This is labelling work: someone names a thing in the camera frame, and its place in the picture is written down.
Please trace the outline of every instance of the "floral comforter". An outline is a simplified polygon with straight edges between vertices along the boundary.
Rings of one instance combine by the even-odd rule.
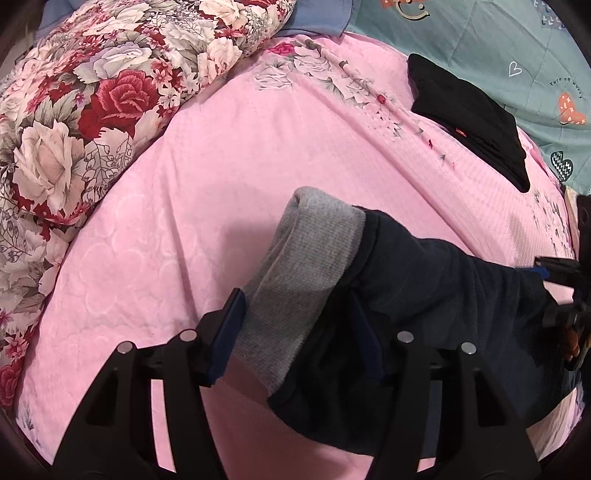
[[[90,0],[0,84],[0,407],[97,202],[295,1]]]

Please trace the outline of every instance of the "metal pin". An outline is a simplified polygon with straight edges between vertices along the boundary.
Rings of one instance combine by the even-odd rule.
[[[129,353],[130,351],[132,351],[134,349],[134,344],[131,343],[129,340],[126,340],[124,342],[121,342],[119,345],[117,345],[117,351],[119,353],[122,354],[126,354]]]
[[[402,332],[398,332],[396,338],[399,342],[410,343],[414,340],[414,335],[410,332],[407,332],[406,330],[403,330]]]
[[[183,330],[180,337],[183,342],[192,342],[197,338],[197,332],[193,329]]]
[[[476,345],[470,342],[464,342],[460,345],[462,352],[467,353],[468,355],[474,355],[476,353]]]

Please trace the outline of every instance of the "teal blanket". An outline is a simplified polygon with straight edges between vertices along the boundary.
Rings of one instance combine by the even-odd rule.
[[[591,68],[541,0],[356,0],[348,31],[418,53],[515,115],[558,179],[591,193]]]

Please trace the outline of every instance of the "pink floral bedsheet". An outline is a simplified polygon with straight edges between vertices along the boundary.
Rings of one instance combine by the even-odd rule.
[[[406,57],[390,47],[351,35],[289,38],[210,94],[178,112],[70,248],[17,401],[18,424],[48,460],[114,347],[166,342],[221,307],[256,270],[302,185],[501,264],[573,256],[558,185],[527,136],[520,132],[532,186],[521,194],[409,111]],[[158,384],[154,392],[161,399]],[[364,478],[370,458],[290,430],[239,361],[203,395],[230,479]],[[574,400],[530,429],[538,455],[568,435]],[[160,464],[173,468],[161,400],[154,412]]]
[[[0,83],[0,408],[69,243],[179,107],[295,0],[90,0]]]

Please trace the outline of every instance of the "quilted fabric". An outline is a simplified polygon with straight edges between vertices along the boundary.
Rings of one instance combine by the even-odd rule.
[[[356,0],[349,31],[418,53],[515,116],[560,180],[591,193],[591,69],[543,0]]]
[[[92,0],[0,86],[0,406],[69,243],[188,99],[295,0]]]

